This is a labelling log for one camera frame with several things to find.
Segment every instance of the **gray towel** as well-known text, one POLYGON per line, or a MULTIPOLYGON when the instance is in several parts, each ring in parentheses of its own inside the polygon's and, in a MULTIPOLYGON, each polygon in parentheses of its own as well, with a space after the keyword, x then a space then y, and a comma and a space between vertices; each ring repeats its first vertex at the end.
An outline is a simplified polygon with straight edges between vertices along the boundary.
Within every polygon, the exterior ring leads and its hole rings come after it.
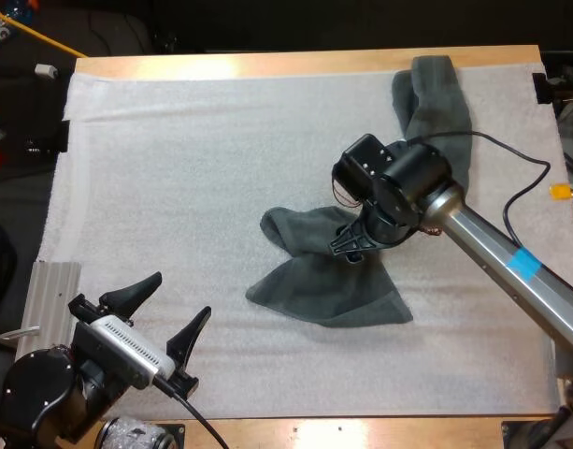
MULTIPOLYGON (((472 129, 469 109, 448 56, 413 59, 410 71, 394 76, 392 97, 406 139, 472 129)), ((469 186, 472 138, 454 136, 428 140, 446 156, 452 176, 465 191, 469 186)))
POLYGON ((328 327, 406 323, 412 315, 375 253, 349 264, 328 243, 356 217, 339 208, 268 210, 265 236, 293 258, 250 287, 246 297, 299 320, 328 327))

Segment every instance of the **blue tape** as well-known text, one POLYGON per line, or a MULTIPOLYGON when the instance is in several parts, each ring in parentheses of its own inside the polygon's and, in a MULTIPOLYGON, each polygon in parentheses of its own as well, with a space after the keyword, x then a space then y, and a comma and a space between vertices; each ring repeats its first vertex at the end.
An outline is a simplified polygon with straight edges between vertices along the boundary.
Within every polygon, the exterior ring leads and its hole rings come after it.
POLYGON ((526 282, 531 281, 540 267, 541 262, 525 248, 517 251, 507 263, 507 268, 514 270, 526 282))

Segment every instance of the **white foam sheet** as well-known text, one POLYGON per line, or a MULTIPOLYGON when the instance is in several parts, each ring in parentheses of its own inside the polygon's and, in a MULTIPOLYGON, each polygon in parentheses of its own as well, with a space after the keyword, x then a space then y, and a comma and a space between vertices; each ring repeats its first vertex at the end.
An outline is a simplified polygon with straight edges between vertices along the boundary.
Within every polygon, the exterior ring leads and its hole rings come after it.
MULTIPOLYGON (((531 81, 541 65, 459 70, 474 129, 552 162, 513 206, 523 243, 573 284, 573 211, 552 202, 566 172, 552 108, 531 81)), ((330 173, 364 133, 401 138, 394 72, 221 81, 73 77, 69 150, 56 169, 40 258, 82 264, 91 301, 161 270, 135 315, 155 344, 204 306, 213 313, 188 372, 209 418, 544 413, 558 405, 547 337, 447 237, 417 234, 383 252, 415 317, 400 326, 331 329, 245 299, 287 260, 259 229, 274 206, 336 204, 330 173)), ((474 139, 468 204, 498 227, 511 194, 541 170, 474 139)), ((112 409, 188 416, 154 388, 112 409)))

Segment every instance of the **table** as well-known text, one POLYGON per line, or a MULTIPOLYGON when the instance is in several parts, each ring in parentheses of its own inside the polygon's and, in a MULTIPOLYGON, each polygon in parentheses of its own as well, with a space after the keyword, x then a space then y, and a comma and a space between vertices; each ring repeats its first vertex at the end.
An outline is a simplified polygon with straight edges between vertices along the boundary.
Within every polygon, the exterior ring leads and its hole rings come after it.
MULTIPOLYGON (((419 55, 448 54, 457 67, 539 63, 535 45, 367 51, 123 56, 78 59, 79 73, 124 80, 229 80, 406 69, 419 55)), ((283 418, 213 420, 233 448, 498 449, 501 422, 542 416, 283 418)), ((196 421, 186 424, 188 448, 217 443, 196 421)), ((100 425, 78 444, 93 447, 100 425)))

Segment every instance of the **wire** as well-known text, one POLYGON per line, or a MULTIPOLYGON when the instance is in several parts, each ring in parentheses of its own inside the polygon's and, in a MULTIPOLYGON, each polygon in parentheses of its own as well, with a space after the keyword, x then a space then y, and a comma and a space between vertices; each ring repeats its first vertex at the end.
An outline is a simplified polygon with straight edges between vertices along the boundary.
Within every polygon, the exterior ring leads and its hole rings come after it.
POLYGON ((361 201, 357 201, 356 203, 353 203, 348 198, 346 198, 344 195, 342 195, 336 189, 336 183, 335 183, 334 179, 332 179, 332 195, 334 196, 334 199, 338 202, 338 204, 340 206, 344 206, 345 208, 355 209, 355 208, 358 208, 359 206, 361 206, 361 201))
POLYGON ((450 131, 447 133, 430 134, 428 136, 418 136, 416 138, 410 138, 409 140, 407 140, 407 144, 410 146, 410 145, 414 145, 416 143, 425 142, 429 138, 444 138, 444 137, 453 137, 453 136, 479 136, 480 138, 486 138, 486 139, 490 140, 493 144, 495 144, 499 147, 502 147, 505 150, 508 150, 509 152, 512 152, 514 155, 519 156, 521 159, 523 159, 527 162, 531 162, 532 164, 538 164, 540 166, 544 166, 543 171, 539 174, 539 176, 536 178, 536 180, 531 182, 529 185, 527 185, 527 187, 525 187, 521 191, 519 191, 516 194, 514 194, 513 196, 511 196, 509 201, 507 201, 507 203, 504 205, 504 208, 502 210, 502 220, 504 221, 504 226, 506 227, 507 231, 509 232, 510 238, 512 239, 512 241, 517 246, 519 246, 519 247, 523 246, 523 244, 519 240, 519 237, 517 237, 517 234, 514 232, 514 229, 512 228, 512 224, 510 224, 509 209, 510 209, 510 206, 512 206, 512 204, 517 199, 519 199, 521 196, 525 195, 527 192, 530 192, 531 190, 533 190, 541 182, 541 180, 543 180, 546 177, 546 175, 550 171, 550 167, 551 167, 550 163, 548 161, 543 161, 541 159, 536 159, 534 157, 527 156, 526 154, 512 148, 510 145, 508 145, 504 142, 501 142, 500 140, 493 138, 492 136, 489 136, 485 133, 481 133, 480 131, 450 131))
POLYGON ((103 44, 103 46, 106 48, 107 56, 111 56, 111 47, 109 46, 109 43, 103 36, 101 36, 101 34, 98 31, 95 31, 93 28, 93 17, 91 11, 87 12, 87 25, 89 26, 89 31, 93 33, 95 37, 97 37, 99 41, 103 44))
POLYGON ((217 432, 217 430, 215 428, 213 428, 213 426, 208 422, 207 419, 205 419, 203 417, 203 415, 201 413, 199 413, 195 407, 193 407, 191 405, 191 403, 186 400, 185 398, 183 398, 181 395, 179 395, 178 393, 174 393, 173 398, 175 400, 177 400, 180 404, 182 404, 184 406, 184 408, 186 410, 189 411, 189 413, 194 416, 194 418, 203 425, 204 428, 207 429, 207 431, 211 434, 211 436, 213 438, 215 438, 215 440, 218 442, 218 444, 223 448, 223 449, 230 449, 228 447, 228 444, 226 444, 226 442, 223 440, 222 436, 217 432))
POLYGON ((128 15, 124 14, 124 21, 126 22, 126 24, 128 25, 128 28, 130 28, 130 31, 133 32, 133 35, 135 35, 136 41, 138 42, 138 47, 140 47, 140 50, 143 54, 147 53, 145 51, 145 46, 143 45, 143 43, 140 41, 140 37, 138 36, 138 33, 136 32, 135 27, 130 23, 130 21, 128 20, 128 15))
POLYGON ((1 12, 0 12, 0 21, 7 22, 7 23, 15 26, 16 28, 23 30, 23 32, 28 33, 29 35, 32 35, 32 36, 36 37, 37 39, 40 39, 44 42, 47 42, 48 44, 52 45, 53 47, 56 47, 62 51, 70 53, 73 56, 76 56, 77 58, 88 58, 89 57, 86 54, 81 53, 80 51, 76 51, 76 50, 62 44, 61 42, 58 42, 57 40, 53 40, 51 37, 47 37, 45 35, 42 35, 38 31, 35 31, 33 28, 29 28, 24 23, 17 22, 14 19, 11 19, 8 16, 2 14, 1 12))

